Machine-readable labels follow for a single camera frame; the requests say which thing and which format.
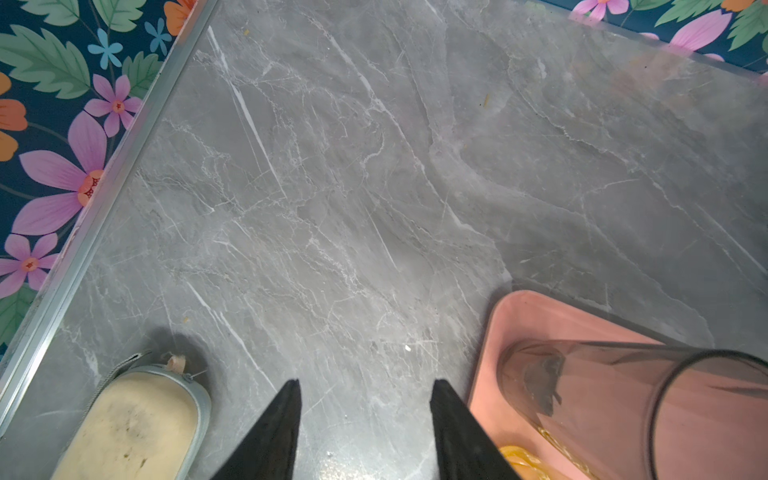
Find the pink tray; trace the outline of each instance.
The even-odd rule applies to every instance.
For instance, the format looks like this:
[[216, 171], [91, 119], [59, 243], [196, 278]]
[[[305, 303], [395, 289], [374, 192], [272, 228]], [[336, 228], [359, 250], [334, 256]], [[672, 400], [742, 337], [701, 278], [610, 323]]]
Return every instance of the pink tray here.
[[491, 312], [475, 383], [469, 394], [469, 411], [498, 447], [521, 446], [572, 480], [588, 480], [518, 415], [498, 389], [498, 357], [522, 339], [659, 342], [529, 290], [508, 294]]

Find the marble tile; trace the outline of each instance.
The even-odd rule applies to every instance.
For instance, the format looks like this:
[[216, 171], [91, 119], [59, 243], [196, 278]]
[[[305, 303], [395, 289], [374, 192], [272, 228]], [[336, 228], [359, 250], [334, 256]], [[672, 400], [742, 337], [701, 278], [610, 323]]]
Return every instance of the marble tile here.
[[224, 2], [0, 471], [49, 475], [100, 376], [149, 346], [214, 403], [190, 478], [294, 377], [296, 478], [432, 478], [432, 381], [467, 392], [514, 288], [768, 356], [767, 107], [538, 3]]

